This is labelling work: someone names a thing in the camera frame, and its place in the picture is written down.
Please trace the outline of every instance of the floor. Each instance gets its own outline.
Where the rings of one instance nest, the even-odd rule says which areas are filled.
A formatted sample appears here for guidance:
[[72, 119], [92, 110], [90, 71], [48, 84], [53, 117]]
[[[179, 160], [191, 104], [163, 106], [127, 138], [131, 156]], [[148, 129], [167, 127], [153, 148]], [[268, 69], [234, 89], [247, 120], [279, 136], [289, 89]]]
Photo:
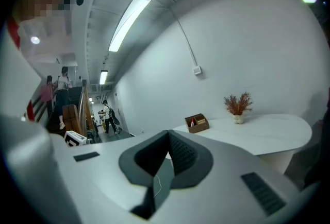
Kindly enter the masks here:
[[98, 126], [97, 129], [98, 129], [98, 134], [101, 138], [102, 143], [118, 141], [118, 140], [132, 137], [132, 136], [130, 136], [129, 133], [122, 131], [121, 129], [120, 129], [121, 132], [117, 135], [114, 134], [111, 127], [109, 128], [108, 134], [105, 133], [103, 126]]

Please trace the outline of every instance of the wooden desk organizer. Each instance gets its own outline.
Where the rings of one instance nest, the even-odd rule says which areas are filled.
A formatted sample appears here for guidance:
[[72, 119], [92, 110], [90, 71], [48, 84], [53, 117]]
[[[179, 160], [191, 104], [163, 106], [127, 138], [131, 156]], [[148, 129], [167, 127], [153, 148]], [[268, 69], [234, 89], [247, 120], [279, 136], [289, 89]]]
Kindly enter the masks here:
[[[200, 124], [197, 123], [191, 127], [190, 125], [191, 125], [192, 119], [195, 119], [196, 122], [198, 122], [199, 120], [205, 120], [205, 122], [200, 123]], [[204, 130], [207, 130], [210, 128], [210, 126], [208, 124], [208, 120], [205, 118], [205, 116], [202, 113], [187, 117], [187, 118], [185, 118], [185, 121], [186, 121], [188, 131], [190, 133], [197, 133], [197, 132], [204, 131]]]

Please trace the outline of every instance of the staircase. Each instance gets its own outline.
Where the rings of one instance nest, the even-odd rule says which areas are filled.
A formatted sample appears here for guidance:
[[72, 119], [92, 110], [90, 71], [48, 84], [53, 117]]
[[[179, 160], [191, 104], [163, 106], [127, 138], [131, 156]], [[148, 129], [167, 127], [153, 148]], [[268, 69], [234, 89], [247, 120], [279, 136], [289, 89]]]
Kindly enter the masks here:
[[[83, 89], [82, 87], [75, 87], [75, 88], [69, 89], [69, 98], [70, 98], [71, 104], [76, 105], [77, 109], [78, 109], [82, 89]], [[58, 112], [55, 108], [51, 117], [49, 118], [46, 128], [50, 133], [56, 133], [56, 134], [60, 134], [60, 135], [64, 136], [66, 130], [65, 130], [65, 128], [63, 130], [60, 130], [59, 124], [60, 124], [60, 120], [58, 117]]]

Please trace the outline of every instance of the woman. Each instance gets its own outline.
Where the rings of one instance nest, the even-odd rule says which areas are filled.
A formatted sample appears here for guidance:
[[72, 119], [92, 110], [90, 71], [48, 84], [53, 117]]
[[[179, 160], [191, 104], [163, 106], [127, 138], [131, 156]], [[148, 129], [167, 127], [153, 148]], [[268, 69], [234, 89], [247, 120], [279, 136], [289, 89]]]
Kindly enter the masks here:
[[60, 130], [62, 130], [65, 127], [65, 124], [63, 122], [62, 107], [70, 104], [68, 89], [72, 88], [71, 80], [68, 77], [68, 67], [67, 66], [62, 67], [62, 76], [58, 76], [55, 83], [53, 83], [53, 87], [57, 88], [56, 108], [57, 108], [57, 113], [60, 118]]

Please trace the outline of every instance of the white table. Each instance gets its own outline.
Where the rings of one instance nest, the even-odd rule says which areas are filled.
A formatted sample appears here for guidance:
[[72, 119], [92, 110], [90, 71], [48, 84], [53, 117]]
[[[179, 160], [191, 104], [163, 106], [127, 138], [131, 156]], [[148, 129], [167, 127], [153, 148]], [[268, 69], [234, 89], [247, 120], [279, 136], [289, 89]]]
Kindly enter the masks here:
[[[309, 124], [290, 114], [250, 115], [245, 117], [244, 124], [234, 124], [231, 117], [212, 119], [209, 125], [208, 130], [196, 134], [241, 147], [282, 174], [294, 152], [311, 138]], [[188, 132], [186, 125], [174, 130]]]

